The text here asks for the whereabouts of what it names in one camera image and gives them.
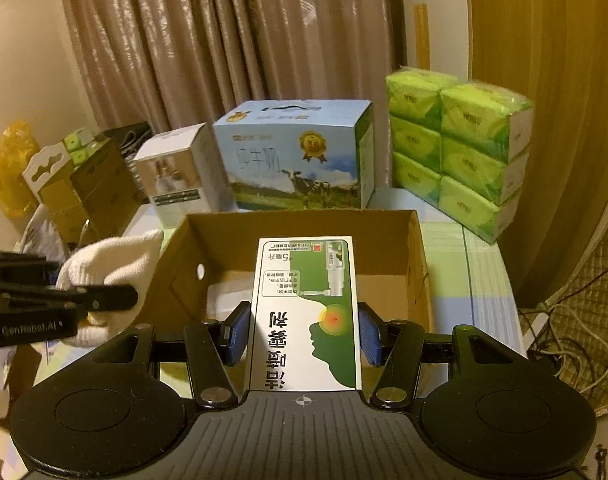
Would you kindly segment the white knitted cloth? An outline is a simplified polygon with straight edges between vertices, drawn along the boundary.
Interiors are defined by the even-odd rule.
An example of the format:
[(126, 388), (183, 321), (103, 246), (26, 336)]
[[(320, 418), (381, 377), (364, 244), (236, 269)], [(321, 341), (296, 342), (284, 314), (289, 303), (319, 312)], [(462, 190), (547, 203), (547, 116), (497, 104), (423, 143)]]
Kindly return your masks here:
[(77, 348), (104, 344), (132, 324), (146, 299), (162, 249), (164, 233), (151, 230), (137, 236), (110, 237), (88, 245), (63, 263), (57, 289), (90, 285), (132, 285), (138, 301), (126, 311), (88, 313), (77, 334), (62, 340)]

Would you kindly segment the brown cardboard box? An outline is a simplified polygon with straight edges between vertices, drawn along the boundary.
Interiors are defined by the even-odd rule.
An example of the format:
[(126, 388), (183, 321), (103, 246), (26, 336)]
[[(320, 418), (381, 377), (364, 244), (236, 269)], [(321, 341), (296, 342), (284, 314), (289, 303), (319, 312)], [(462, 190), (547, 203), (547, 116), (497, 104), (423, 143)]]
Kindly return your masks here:
[(359, 304), (384, 320), (433, 326), (418, 216), (409, 210), (193, 214), (153, 275), (141, 321), (158, 335), (208, 316), (208, 302), (252, 304), (246, 388), (359, 389)]

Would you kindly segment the green white spray box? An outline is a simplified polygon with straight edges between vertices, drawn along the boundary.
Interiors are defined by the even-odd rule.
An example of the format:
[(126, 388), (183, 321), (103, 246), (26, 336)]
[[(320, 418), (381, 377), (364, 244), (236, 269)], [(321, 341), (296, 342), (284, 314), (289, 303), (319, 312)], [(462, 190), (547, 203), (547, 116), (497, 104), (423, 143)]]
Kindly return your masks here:
[(246, 388), (265, 392), (362, 388), (351, 237), (258, 241)]

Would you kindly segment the white product box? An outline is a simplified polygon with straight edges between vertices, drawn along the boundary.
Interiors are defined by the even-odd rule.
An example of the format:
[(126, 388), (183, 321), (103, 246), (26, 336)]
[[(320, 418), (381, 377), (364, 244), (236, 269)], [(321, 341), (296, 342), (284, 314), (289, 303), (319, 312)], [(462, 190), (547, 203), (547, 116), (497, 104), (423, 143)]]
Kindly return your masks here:
[(234, 209), (234, 193), (208, 122), (152, 136), (134, 163), (165, 229), (176, 228), (190, 214)]

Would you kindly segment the quilted brown chair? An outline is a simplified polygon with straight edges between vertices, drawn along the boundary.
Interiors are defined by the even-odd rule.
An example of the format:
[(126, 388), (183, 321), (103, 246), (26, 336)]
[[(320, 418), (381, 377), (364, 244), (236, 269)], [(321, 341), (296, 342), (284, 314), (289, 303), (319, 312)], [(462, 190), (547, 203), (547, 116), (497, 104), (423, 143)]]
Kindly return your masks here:
[(528, 357), (608, 414), (608, 226), (569, 281), (518, 311)]

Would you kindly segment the yellow plastic bag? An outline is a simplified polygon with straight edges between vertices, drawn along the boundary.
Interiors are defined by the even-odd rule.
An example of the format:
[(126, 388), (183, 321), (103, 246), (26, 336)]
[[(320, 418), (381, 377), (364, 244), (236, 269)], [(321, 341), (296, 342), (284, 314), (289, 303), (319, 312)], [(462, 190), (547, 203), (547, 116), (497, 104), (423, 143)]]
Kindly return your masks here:
[(37, 200), (23, 171), (40, 147), (30, 125), (16, 120), (5, 128), (0, 141), (0, 209), (9, 220), (28, 216)]

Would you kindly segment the beige curtain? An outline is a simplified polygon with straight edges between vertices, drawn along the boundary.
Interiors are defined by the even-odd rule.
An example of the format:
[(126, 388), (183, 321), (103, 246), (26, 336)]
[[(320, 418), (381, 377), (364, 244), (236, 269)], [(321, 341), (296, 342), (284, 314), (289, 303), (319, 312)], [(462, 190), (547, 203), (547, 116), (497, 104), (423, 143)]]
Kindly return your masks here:
[(391, 180), (384, 80), (403, 0), (62, 0), (101, 127), (212, 122), (249, 100), (367, 99), (376, 182)]

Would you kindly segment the silver plastic bag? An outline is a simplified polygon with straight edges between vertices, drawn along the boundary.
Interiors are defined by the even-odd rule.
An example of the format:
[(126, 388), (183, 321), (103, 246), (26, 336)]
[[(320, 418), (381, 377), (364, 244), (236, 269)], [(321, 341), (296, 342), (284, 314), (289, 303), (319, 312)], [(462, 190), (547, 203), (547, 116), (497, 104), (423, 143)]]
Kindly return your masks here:
[(14, 251), (38, 255), (57, 263), (64, 263), (70, 255), (44, 204), (40, 204), (31, 216)]

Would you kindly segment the green tissue pack stack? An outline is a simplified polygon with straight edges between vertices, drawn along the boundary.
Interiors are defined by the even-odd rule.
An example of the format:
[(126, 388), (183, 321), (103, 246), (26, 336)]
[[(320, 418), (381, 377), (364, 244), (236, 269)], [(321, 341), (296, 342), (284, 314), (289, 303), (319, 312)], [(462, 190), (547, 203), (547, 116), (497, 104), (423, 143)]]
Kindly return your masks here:
[(395, 184), (495, 243), (518, 208), (532, 102), (494, 84), (410, 67), (385, 84)]

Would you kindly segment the blue milk carton box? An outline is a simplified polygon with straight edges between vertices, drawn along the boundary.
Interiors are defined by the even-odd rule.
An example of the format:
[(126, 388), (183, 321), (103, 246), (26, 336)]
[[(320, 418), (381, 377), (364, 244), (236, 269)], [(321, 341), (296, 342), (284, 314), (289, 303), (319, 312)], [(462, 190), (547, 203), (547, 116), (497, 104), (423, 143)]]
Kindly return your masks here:
[(368, 100), (246, 101), (213, 128), (241, 209), (364, 209), (370, 202)]

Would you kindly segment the brown carton on floor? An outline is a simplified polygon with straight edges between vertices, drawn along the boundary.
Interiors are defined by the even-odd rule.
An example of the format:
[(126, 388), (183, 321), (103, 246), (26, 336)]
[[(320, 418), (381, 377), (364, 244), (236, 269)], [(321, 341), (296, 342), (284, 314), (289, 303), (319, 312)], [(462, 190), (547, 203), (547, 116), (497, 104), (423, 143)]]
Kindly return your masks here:
[(85, 236), (95, 242), (122, 235), (142, 202), (112, 139), (80, 166), (63, 143), (47, 145), (33, 155), (22, 177), (67, 245), (77, 245)]

